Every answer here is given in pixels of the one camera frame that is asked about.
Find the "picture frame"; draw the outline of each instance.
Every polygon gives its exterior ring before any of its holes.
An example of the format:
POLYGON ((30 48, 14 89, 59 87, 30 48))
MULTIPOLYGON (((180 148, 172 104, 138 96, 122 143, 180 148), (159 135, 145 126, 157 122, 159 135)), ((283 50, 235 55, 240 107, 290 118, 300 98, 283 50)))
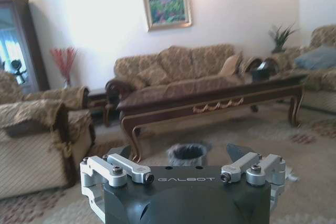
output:
POLYGON ((148 31, 192 25, 190 0, 143 0, 148 31))

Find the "patterned rug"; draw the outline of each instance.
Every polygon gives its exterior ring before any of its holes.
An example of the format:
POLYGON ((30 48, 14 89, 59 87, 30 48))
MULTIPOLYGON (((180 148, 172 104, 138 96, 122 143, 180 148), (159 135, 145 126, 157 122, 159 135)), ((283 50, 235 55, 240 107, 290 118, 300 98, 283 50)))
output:
MULTIPOLYGON (((266 105, 258 113, 242 109, 147 128, 141 137, 142 164, 168 165, 166 150, 176 143, 207 143, 209 165, 230 163, 227 143, 249 146, 263 156, 279 154, 300 181, 286 183, 271 223, 336 224, 336 118, 302 109, 302 127, 297 129, 289 126, 287 109, 283 104, 266 105)), ((98 127, 90 155, 103 155, 123 138, 118 126, 98 127)), ((0 201, 0 224, 12 223, 101 222, 77 184, 0 201)))

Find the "side table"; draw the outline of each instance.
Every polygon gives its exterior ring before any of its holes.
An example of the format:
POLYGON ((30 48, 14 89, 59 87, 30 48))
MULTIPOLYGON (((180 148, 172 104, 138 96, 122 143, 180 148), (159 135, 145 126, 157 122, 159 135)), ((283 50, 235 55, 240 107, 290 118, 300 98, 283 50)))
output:
POLYGON ((115 108, 115 105, 109 102, 105 88, 91 90, 88 99, 89 110, 102 111, 103 122, 105 126, 108 127, 110 125, 109 112, 115 108))

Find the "glass cabinet door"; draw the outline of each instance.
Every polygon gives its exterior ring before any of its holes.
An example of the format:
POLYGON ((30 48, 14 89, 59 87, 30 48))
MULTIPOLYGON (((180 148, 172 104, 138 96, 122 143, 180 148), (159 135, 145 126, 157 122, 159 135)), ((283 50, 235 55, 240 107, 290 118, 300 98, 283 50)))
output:
POLYGON ((16 76, 19 84, 29 84, 20 37, 10 7, 0 7, 0 68, 16 76))

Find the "bolt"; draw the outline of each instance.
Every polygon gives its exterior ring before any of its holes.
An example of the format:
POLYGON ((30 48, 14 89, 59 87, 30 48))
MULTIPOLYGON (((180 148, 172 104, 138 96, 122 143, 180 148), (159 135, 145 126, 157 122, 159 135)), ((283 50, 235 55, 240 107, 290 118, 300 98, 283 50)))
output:
POLYGON ((112 167, 113 174, 120 175, 122 174, 122 168, 120 166, 114 166, 112 167))
POLYGON ((251 170, 254 173, 260 173, 261 172, 261 166, 260 165, 253 165, 253 166, 251 166, 251 170))
POLYGON ((145 177, 143 178, 143 183, 147 186, 153 183, 154 181, 154 175, 151 173, 145 174, 145 177))
POLYGON ((222 173, 221 174, 221 180, 226 185, 227 183, 229 183, 231 181, 231 175, 229 173, 222 173))

